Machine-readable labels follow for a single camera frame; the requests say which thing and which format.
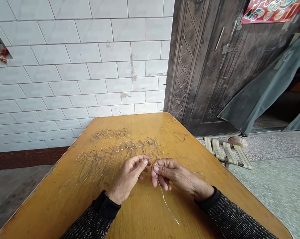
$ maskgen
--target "terrazzo floor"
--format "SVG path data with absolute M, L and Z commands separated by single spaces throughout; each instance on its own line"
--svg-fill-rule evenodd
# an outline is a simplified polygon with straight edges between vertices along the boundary
M 247 141 L 253 171 L 233 165 L 230 171 L 300 239 L 300 131 L 250 135 Z M 0 228 L 51 167 L 0 171 Z

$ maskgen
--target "left hand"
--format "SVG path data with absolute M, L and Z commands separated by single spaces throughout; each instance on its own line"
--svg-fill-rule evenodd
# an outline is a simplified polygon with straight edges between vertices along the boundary
M 142 171 L 147 172 L 147 166 L 150 166 L 150 158 L 145 155 L 136 155 L 126 160 L 119 171 L 118 176 L 112 182 L 110 189 L 106 192 L 108 198 L 114 203 L 121 205 L 125 201 L 132 188 L 143 176 Z

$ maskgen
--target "hand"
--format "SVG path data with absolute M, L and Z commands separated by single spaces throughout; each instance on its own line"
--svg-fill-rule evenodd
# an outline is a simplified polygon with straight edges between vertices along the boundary
M 172 190 L 169 183 L 171 181 L 177 188 L 188 192 L 198 201 L 205 200 L 214 193 L 212 186 L 171 158 L 156 160 L 152 164 L 151 181 L 153 187 L 156 187 L 159 181 L 166 191 Z
M 151 165 L 149 160 L 150 158 L 144 155 L 136 155 L 126 160 L 110 189 L 106 192 L 108 198 L 118 205 L 125 201 L 138 178 L 143 179 L 142 171 L 148 171 L 147 166 Z

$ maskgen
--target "yellow tabletop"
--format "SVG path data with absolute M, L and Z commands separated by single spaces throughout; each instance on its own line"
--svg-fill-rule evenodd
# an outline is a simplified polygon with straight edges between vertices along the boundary
M 130 128 L 130 134 L 121 139 L 91 140 L 97 131 L 125 127 Z M 96 170 L 95 165 L 92 170 L 89 161 L 78 160 L 78 156 L 122 142 L 144 142 L 146 138 L 157 140 L 164 158 L 174 158 L 190 170 L 203 173 L 209 184 L 274 235 L 281 239 L 292 238 L 285 226 L 169 113 L 94 119 L 0 230 L 0 238 L 59 238 L 92 200 L 109 188 L 118 165 L 127 155 L 121 151 L 117 156 L 100 161 Z M 96 186 L 102 172 L 104 176 Z M 217 230 L 190 196 L 174 186 L 172 191 L 164 192 L 164 196 L 180 226 L 169 213 L 161 190 L 152 187 L 148 172 L 122 204 L 107 238 L 219 238 Z

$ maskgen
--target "dark metal door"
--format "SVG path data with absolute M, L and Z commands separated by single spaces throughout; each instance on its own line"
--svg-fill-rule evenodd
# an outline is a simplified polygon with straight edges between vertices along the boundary
M 300 32 L 300 11 L 288 23 L 240 25 L 248 3 L 175 2 L 164 111 L 195 136 L 238 132 L 218 113 Z

